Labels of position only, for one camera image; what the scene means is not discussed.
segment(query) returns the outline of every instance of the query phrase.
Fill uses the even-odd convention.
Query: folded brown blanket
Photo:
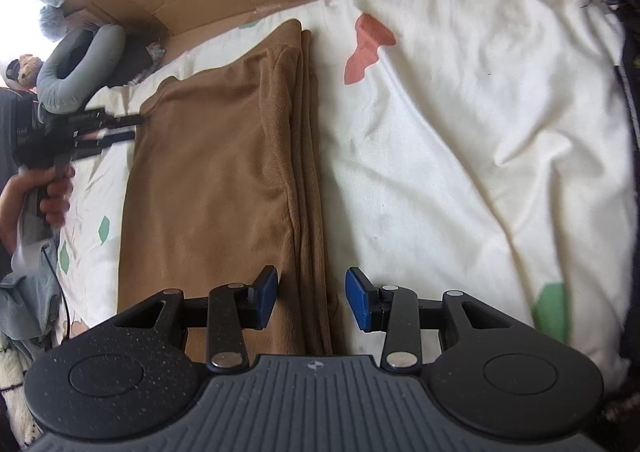
[[[197,297],[251,283],[273,264],[278,301],[267,329],[244,331],[249,353],[341,352],[310,40],[300,22],[285,22],[226,67],[164,80],[143,104],[122,221],[120,310],[168,287]],[[190,331],[187,350],[204,359],[203,330]]]

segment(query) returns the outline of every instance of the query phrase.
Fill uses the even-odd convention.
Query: wire
[[[20,382],[19,384],[9,385],[9,387],[2,387],[0,388],[0,393],[4,394],[5,392],[11,392],[12,390],[20,388],[21,386],[22,382]]]
[[[44,258],[47,259],[47,264],[49,264],[49,269],[51,270],[51,273],[53,274],[54,278],[56,279],[56,282],[58,283],[58,286],[60,288],[60,294],[62,295],[62,302],[65,305],[65,314],[66,314],[66,335],[65,337],[62,339],[63,342],[66,342],[71,335],[71,317],[69,316],[69,306],[66,303],[66,296],[65,296],[65,292],[62,291],[62,284],[60,284],[60,280],[58,279],[58,274],[56,273],[56,271],[53,269],[53,265],[51,263],[51,261],[49,260],[49,255],[47,255],[47,252],[45,251],[49,246],[43,246],[42,249],[40,250],[42,252],[42,254],[44,255]]]

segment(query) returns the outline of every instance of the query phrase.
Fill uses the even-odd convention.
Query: white bedsheet
[[[104,88],[90,106],[136,112],[165,77],[228,64],[299,19],[319,81],[331,279],[343,289],[357,265],[422,298],[462,289],[586,353],[613,388],[626,369],[617,346],[636,204],[613,68],[622,33],[586,3],[319,0],[209,40],[140,85]],[[363,14],[387,45],[353,82]],[[131,156],[117,146],[76,167],[60,278],[88,326],[116,310]],[[359,332],[346,304],[344,322],[350,350],[378,358],[383,335]],[[425,359],[439,352],[433,332]]]

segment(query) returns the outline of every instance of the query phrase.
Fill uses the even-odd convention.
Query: hand
[[[65,224],[65,212],[69,209],[68,196],[73,190],[71,178],[75,174],[70,166],[65,167],[62,179],[56,179],[55,168],[33,169],[16,174],[7,181],[0,194],[0,242],[9,254],[13,255],[17,244],[18,218],[24,195],[35,187],[48,184],[49,197],[40,202],[40,211],[53,228],[61,228]]]

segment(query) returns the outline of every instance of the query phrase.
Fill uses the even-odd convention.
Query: stuffed animal
[[[18,73],[18,83],[27,88],[35,87],[43,61],[32,54],[21,54],[19,61],[20,72]]]
[[[20,83],[24,89],[31,89],[36,86],[42,64],[42,60],[37,56],[21,54],[19,60],[14,60],[6,68],[6,77]]]

